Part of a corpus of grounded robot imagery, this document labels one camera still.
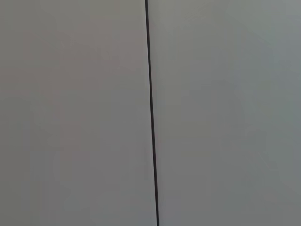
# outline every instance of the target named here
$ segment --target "gray wall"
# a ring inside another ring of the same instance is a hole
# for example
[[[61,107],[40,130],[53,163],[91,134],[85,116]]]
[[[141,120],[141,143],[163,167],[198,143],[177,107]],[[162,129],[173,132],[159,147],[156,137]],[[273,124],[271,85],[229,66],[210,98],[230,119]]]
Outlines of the gray wall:
[[[149,7],[161,225],[300,225],[301,2]]]
[[[142,0],[0,1],[0,225],[154,226]]]

